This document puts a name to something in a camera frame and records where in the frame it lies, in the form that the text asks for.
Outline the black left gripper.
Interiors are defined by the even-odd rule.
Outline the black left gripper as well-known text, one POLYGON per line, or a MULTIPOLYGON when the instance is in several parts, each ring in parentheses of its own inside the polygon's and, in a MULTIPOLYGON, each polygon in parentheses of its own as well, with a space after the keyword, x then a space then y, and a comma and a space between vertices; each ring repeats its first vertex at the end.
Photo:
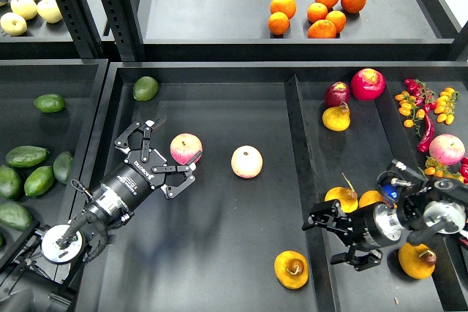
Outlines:
POLYGON ((173 199, 195 182, 195 160, 202 156, 201 151, 186 164, 168 165, 157 150, 151 149, 151 134, 165 121, 165 116, 155 121, 133 121, 114 141, 114 147, 127 157, 100 183, 127 211, 135 210, 154 190, 161 189, 166 199, 173 199), (183 176, 176 186, 167 184, 167 178, 173 175, 183 176))

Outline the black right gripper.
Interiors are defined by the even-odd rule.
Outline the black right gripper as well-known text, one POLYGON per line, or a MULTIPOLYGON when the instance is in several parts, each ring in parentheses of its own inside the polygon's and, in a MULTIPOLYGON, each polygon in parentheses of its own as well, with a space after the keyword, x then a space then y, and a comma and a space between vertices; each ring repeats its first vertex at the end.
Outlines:
POLYGON ((338 199, 316 204, 309 212, 301 229, 307 231, 321 228, 344 239, 346 246, 355 245, 359 251, 368 252, 358 256, 349 250, 331 257, 330 264, 347 264, 356 271, 364 271, 380 265, 385 248, 397 244, 404 229, 396 209, 383 202, 375 202, 358 208, 348 215, 338 199))

